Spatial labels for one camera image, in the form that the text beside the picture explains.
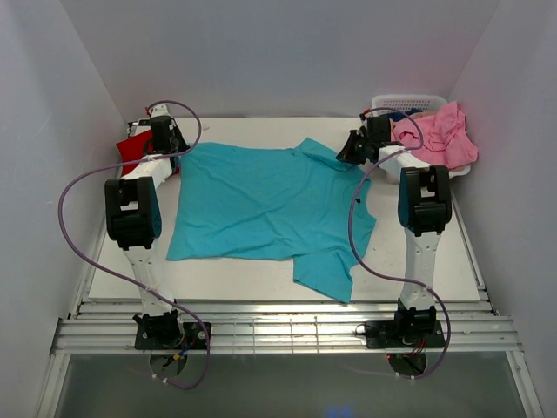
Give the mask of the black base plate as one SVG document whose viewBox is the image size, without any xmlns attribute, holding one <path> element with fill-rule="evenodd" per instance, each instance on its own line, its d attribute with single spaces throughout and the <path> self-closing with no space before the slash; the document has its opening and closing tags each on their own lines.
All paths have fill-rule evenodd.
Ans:
<svg viewBox="0 0 557 418">
<path fill-rule="evenodd" d="M 439 321 L 424 327 L 403 327 L 395 320 L 367 321 L 362 334 L 368 348 L 443 348 L 446 345 Z"/>
<path fill-rule="evenodd" d="M 199 323 L 187 321 L 180 325 L 143 327 L 138 325 L 133 347 L 142 351 L 180 351 L 187 347 L 190 350 L 206 350 L 207 337 L 211 336 L 210 322 Z"/>
</svg>

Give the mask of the folded red t shirt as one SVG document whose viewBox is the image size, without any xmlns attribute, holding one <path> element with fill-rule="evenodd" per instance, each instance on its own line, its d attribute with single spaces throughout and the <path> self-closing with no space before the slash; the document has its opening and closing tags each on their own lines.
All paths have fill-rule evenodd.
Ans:
<svg viewBox="0 0 557 418">
<path fill-rule="evenodd" d="M 142 159 L 146 153 L 152 151 L 152 131 L 143 131 L 133 137 L 117 143 L 117 149 L 123 163 Z M 132 172 L 138 163 L 126 165 L 122 167 L 121 176 L 125 176 Z"/>
</svg>

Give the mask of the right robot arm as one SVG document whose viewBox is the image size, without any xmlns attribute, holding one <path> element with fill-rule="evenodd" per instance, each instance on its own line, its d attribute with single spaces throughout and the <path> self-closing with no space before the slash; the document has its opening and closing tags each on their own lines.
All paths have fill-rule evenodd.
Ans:
<svg viewBox="0 0 557 418">
<path fill-rule="evenodd" d="M 441 234 L 453 214 L 449 170 L 419 160 L 412 148 L 393 141 L 389 118 L 372 111 L 359 118 L 360 128 L 350 131 L 337 159 L 352 165 L 371 162 L 398 180 L 398 219 L 406 238 L 405 275 L 399 279 L 403 288 L 394 317 L 368 321 L 361 335 L 369 348 L 443 347 L 433 276 Z"/>
</svg>

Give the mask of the pink t shirt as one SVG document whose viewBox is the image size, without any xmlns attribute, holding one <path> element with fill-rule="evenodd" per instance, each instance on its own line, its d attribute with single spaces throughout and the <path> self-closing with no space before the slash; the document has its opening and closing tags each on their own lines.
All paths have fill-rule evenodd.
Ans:
<svg viewBox="0 0 557 418">
<path fill-rule="evenodd" d="M 445 165 L 451 171 L 477 161 L 479 149 L 467 135 L 466 115 L 456 101 L 436 112 L 425 112 L 425 116 L 413 116 L 413 121 L 424 139 L 424 144 L 412 151 L 414 157 L 430 165 Z"/>
</svg>

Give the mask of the white plastic basket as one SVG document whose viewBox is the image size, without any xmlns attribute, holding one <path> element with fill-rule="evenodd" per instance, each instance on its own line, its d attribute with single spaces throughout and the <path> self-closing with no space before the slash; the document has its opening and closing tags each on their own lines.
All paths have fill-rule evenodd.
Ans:
<svg viewBox="0 0 557 418">
<path fill-rule="evenodd" d="M 444 98 L 432 95 L 420 94 L 387 94 L 379 95 L 372 99 L 372 108 L 381 111 L 381 116 L 386 116 L 390 112 L 399 112 L 406 119 L 393 122 L 391 119 L 391 140 L 398 141 L 405 147 L 418 150 L 423 144 L 424 139 L 420 128 L 416 125 L 410 115 L 420 111 L 438 111 L 443 105 L 450 102 Z M 465 166 L 459 170 L 449 170 L 451 178 L 465 176 L 470 172 L 472 165 Z"/>
</svg>

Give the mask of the dark blue garment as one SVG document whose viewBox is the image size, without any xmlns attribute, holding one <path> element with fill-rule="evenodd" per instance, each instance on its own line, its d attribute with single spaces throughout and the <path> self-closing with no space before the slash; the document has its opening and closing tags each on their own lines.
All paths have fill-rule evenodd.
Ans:
<svg viewBox="0 0 557 418">
<path fill-rule="evenodd" d="M 400 120 L 406 119 L 406 117 L 399 112 L 390 112 L 390 113 L 387 113 L 386 116 L 389 119 L 391 119 L 393 122 L 399 122 Z"/>
</svg>

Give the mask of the aluminium rail frame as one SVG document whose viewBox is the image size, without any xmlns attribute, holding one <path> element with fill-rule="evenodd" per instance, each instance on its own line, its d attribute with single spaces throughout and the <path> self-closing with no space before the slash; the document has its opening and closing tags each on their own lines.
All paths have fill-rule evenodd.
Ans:
<svg viewBox="0 0 557 418">
<path fill-rule="evenodd" d="M 355 267 L 352 301 L 342 305 L 295 284 L 291 261 L 165 260 L 178 207 L 179 179 L 159 190 L 164 230 L 158 265 L 178 302 L 212 325 L 214 354 L 336 354 L 366 348 L 363 325 L 389 320 L 400 284 Z M 434 288 L 438 315 L 454 352 L 517 352 L 513 322 L 493 311 L 466 229 L 453 217 L 438 248 Z M 86 281 L 77 312 L 62 320 L 57 354 L 130 354 L 138 290 L 97 271 Z"/>
</svg>

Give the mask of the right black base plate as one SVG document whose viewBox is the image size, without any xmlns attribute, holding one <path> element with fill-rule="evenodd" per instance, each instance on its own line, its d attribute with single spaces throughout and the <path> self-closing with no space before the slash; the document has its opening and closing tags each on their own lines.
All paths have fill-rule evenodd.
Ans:
<svg viewBox="0 0 557 418">
<path fill-rule="evenodd" d="M 367 321 L 362 334 L 368 348 L 443 348 L 446 345 L 439 321 L 424 327 L 403 327 L 395 320 Z"/>
</svg>

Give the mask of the teal t shirt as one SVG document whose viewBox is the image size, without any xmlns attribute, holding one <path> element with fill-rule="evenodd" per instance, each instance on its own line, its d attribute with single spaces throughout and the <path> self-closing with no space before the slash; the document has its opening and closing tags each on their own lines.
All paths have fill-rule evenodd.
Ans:
<svg viewBox="0 0 557 418">
<path fill-rule="evenodd" d="M 295 283 L 351 300 L 376 225 L 360 168 L 311 138 L 287 149 L 203 143 L 181 158 L 180 179 L 168 260 L 292 260 Z"/>
</svg>

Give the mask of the beige garment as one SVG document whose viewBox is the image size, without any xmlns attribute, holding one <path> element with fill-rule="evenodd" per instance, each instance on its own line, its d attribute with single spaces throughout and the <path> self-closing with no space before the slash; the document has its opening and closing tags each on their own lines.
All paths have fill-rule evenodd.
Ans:
<svg viewBox="0 0 557 418">
<path fill-rule="evenodd" d="M 416 112 L 413 115 L 410 115 L 413 119 L 418 119 L 418 118 L 425 118 L 425 117 L 429 117 L 432 115 L 435 115 L 436 111 L 420 111 L 420 112 Z"/>
</svg>

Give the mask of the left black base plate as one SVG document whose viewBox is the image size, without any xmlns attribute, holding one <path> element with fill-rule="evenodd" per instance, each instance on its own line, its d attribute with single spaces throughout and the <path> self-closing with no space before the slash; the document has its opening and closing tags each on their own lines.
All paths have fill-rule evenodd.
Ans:
<svg viewBox="0 0 557 418">
<path fill-rule="evenodd" d="M 180 351 L 187 347 L 190 350 L 206 350 L 207 337 L 211 336 L 210 322 L 199 323 L 187 321 L 180 325 L 143 327 L 138 325 L 133 347 L 142 351 Z"/>
</svg>

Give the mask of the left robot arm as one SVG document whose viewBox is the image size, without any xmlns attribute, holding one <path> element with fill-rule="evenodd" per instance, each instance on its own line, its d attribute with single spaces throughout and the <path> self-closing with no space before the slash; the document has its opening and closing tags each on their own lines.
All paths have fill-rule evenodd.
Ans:
<svg viewBox="0 0 557 418">
<path fill-rule="evenodd" d="M 155 266 L 163 229 L 157 189 L 178 170 L 179 159 L 173 155 L 189 146 L 166 106 L 156 106 L 145 122 L 146 131 L 118 147 L 124 163 L 121 177 L 104 184 L 106 226 L 139 284 L 142 313 L 134 317 L 139 343 L 174 348 L 183 341 L 185 328 Z"/>
</svg>

